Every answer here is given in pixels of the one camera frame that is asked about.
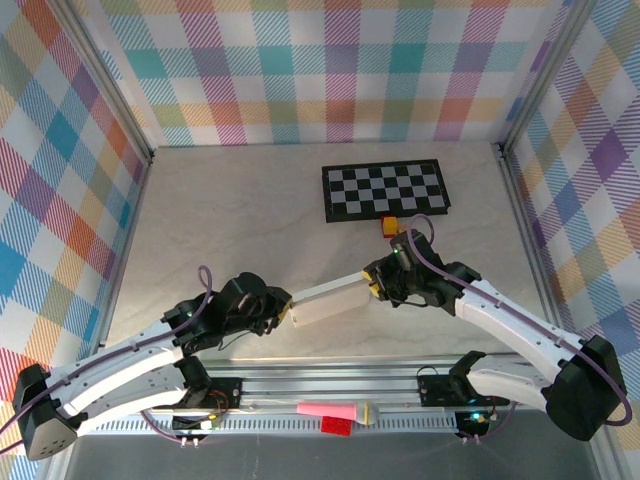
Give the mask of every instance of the table surface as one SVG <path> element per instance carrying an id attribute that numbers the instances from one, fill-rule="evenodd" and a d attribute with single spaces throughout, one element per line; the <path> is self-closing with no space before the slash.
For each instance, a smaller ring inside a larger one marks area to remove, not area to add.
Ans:
<path id="1" fill-rule="evenodd" d="M 108 344 L 137 333 L 201 292 L 252 271 L 290 293 L 358 272 L 389 253 L 376 220 L 325 223 L 321 167 L 437 158 L 451 198 L 434 216 L 434 249 L 461 261 L 533 313 L 542 308 L 491 146 L 360 143 L 160 149 L 115 309 Z M 372 301 L 311 325 L 282 324 L 202 357 L 441 355 L 508 348 L 436 309 Z"/>

